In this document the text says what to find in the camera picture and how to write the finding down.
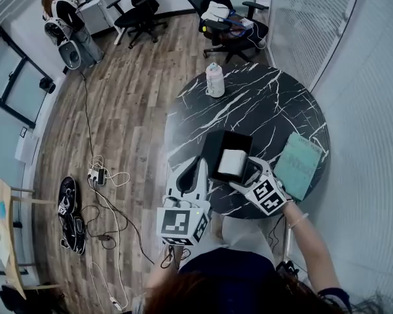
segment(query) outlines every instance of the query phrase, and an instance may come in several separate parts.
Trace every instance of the round table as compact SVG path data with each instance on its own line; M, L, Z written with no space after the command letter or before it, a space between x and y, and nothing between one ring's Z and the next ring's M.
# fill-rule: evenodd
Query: round table
M329 133L316 100L293 77L266 65L228 65L223 74L225 94L221 98L206 95L206 75L202 73L184 87L170 107L164 142L172 170L199 155L204 136L219 129L251 135L250 156L267 160L273 168L288 137L296 131L323 150L307 196L318 184L329 154ZM210 182L207 199L214 211L230 217L265 217L226 184Z

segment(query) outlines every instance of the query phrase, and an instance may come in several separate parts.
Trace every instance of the office chair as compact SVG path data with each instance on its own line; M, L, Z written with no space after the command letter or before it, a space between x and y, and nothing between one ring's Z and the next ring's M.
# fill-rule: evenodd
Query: office chair
M223 5L226 5L230 10L233 10L233 6L231 5L230 0L188 0L188 1L192 4L192 6L195 8L196 12L200 17L204 12L207 11L210 1L221 3ZM216 22L212 20L200 21L199 31L203 33L206 38L211 39L211 42L214 46L218 46L221 44L221 46L218 46L217 48L204 49L205 58L207 58L207 52L227 52L225 63L228 63L234 55L241 57L245 61L250 61L249 57L247 57L247 55L245 55L242 52L243 50L254 47L256 49L256 52L259 53L260 49L256 47L256 45L261 41L261 39L263 39L267 35L268 27L265 24L262 24L261 22L252 20L253 12L255 11L255 9L263 10L263 9L268 9L268 7L260 5L259 3L253 3L251 1L243 2L243 5L249 7L249 13L247 18L253 21L254 23L256 23L256 25L253 25L253 33L251 30L247 30L245 34L241 37L224 39L224 38L220 38L220 36L222 33L230 32L231 23L227 21Z
M153 22L155 13L159 8L159 3L156 0L131 0L134 8L130 9L128 12L124 12L118 5L119 1L121 0L116 0L106 7L107 9L115 7L121 14L114 23L116 27L121 29L121 31L118 31L119 36L115 44L119 44L122 34L128 27L134 27L133 30L128 31L128 36L132 33L136 33L128 46L130 49L132 49L132 44L142 33L148 33L153 39L153 43L156 43L157 37L153 34L152 30L157 26L163 26L164 28L168 27L166 22Z

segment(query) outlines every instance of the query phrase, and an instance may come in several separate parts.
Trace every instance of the white bottle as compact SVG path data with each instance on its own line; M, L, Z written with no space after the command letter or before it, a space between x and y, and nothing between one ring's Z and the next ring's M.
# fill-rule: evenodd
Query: white bottle
M221 66L211 63L205 70L207 75L207 92L209 96L221 97L224 94L224 78Z

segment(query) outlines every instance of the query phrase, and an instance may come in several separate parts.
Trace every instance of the black box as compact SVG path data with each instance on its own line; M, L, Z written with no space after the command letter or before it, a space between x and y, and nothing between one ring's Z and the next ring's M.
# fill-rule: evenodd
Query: black box
M249 156L252 149L252 137L227 130L212 131L206 135L201 152L201 157L203 157L208 164L208 178L223 183L235 181L241 184L245 177L247 162L241 177L217 172L225 149L243 150Z

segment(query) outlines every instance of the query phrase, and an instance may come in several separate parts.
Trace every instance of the wood plank floor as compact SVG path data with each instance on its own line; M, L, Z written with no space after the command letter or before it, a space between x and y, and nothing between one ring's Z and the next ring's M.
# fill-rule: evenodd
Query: wood plank floor
M85 73L94 154L103 155L105 166L113 173L131 174L127 185L115 188L108 181L99 190L138 227L143 249L152 259L160 251L160 241L155 236L155 213L166 182L163 148L166 113L187 82L202 73L210 62L222 63L225 58L224 54L203 58L202 49L211 45L197 31L196 14L167 21L168 28L158 31L158 43L152 43L145 34L131 50L127 36L119 46L113 45L115 32L99 38L97 43L105 57L101 64ZM266 63L265 54L262 52L254 61ZM232 62L242 63L239 57ZM36 198L57 200L60 181L71 175L80 184L83 206L96 201L86 181L91 154L85 95L80 74L70 73L40 149L34 185ZM56 213L56 208L43 206L35 206L33 213L35 258L41 263L41 279L62 285L71 313L101 313L88 268L94 261L102 267L110 291L124 305L117 277L117 251L105 250L95 238L87 240L82 256L65 250L60 246L62 231ZM85 221L95 216L93 208L83 212ZM121 218L119 222L120 227L125 224ZM101 210L99 218L90 223L94 234L114 229L111 211ZM141 254L138 237L131 226L121 233L120 252L122 281L132 299L141 292L151 264ZM114 312L98 269L93 269L93 273L105 312Z

